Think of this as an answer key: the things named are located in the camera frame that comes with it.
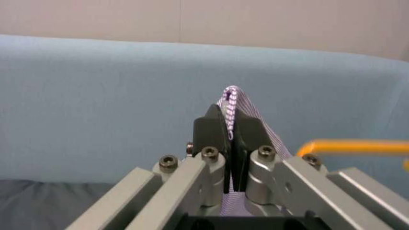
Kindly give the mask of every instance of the blue cushion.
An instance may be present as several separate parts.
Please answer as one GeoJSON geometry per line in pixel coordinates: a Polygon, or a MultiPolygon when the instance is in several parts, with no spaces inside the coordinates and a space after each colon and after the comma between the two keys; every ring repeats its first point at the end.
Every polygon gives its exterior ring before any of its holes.
{"type": "MultiPolygon", "coordinates": [[[[182,158],[231,84],[293,154],[315,138],[409,139],[408,77],[409,63],[364,55],[0,35],[0,179],[111,183],[182,158]]],[[[401,160],[324,163],[407,198],[401,160]]]]}

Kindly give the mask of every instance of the silver metal bar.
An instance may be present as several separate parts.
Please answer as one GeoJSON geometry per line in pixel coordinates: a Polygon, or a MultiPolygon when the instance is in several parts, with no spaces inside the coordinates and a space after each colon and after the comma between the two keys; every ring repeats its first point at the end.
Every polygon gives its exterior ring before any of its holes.
{"type": "Polygon", "coordinates": [[[312,211],[332,229],[390,229],[300,157],[277,163],[271,176],[272,189],[295,216],[312,211]]]}
{"type": "Polygon", "coordinates": [[[327,177],[394,229],[409,229],[409,202],[356,168],[327,177]]]}
{"type": "Polygon", "coordinates": [[[184,214],[198,212],[210,186],[209,166],[200,158],[186,158],[126,229],[174,229],[184,214]]]}
{"type": "Polygon", "coordinates": [[[135,168],[67,229],[124,229],[161,185],[160,176],[135,168]]]}

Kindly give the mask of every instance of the bolt head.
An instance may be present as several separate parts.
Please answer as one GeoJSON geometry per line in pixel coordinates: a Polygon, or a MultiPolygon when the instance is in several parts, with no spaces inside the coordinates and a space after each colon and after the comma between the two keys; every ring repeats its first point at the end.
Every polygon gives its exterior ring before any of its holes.
{"type": "Polygon", "coordinates": [[[262,145],[258,149],[259,158],[263,161],[273,161],[276,155],[275,148],[270,145],[262,145]]]}
{"type": "Polygon", "coordinates": [[[321,160],[315,154],[305,154],[304,156],[302,156],[302,159],[317,170],[319,170],[322,165],[321,160]]]}
{"type": "Polygon", "coordinates": [[[193,142],[187,142],[186,144],[186,156],[192,157],[193,156],[193,142]]]}
{"type": "Polygon", "coordinates": [[[202,160],[207,163],[216,162],[219,158],[219,150],[213,146],[206,146],[201,151],[202,160]]]}
{"type": "Polygon", "coordinates": [[[164,173],[172,173],[178,168],[178,158],[173,155],[165,155],[159,160],[159,169],[164,173]]]}

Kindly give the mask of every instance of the cloth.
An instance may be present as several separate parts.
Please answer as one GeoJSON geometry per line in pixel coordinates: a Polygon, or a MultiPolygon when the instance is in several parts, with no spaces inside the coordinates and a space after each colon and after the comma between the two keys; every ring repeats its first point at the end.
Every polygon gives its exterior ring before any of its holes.
{"type": "MultiPolygon", "coordinates": [[[[274,131],[264,121],[263,117],[257,110],[257,108],[251,103],[250,99],[244,93],[244,91],[238,86],[232,85],[227,87],[223,91],[222,97],[218,100],[217,105],[221,108],[225,117],[225,122],[228,131],[228,137],[233,139],[233,127],[236,109],[241,110],[248,116],[256,117],[260,119],[270,137],[272,144],[274,145],[277,154],[282,158],[291,157],[290,152],[280,137],[274,133],[274,131]]],[[[235,192],[233,190],[233,182],[230,177],[230,189],[228,194],[224,194],[222,209],[220,215],[222,216],[248,216],[250,213],[244,207],[244,199],[246,195],[244,192],[235,192]]]]}

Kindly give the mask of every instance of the dark gray fabric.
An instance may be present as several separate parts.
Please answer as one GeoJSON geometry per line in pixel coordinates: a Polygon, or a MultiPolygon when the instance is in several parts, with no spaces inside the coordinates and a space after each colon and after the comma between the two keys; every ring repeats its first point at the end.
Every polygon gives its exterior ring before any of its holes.
{"type": "Polygon", "coordinates": [[[0,181],[0,229],[63,229],[111,187],[110,184],[0,181]]]}

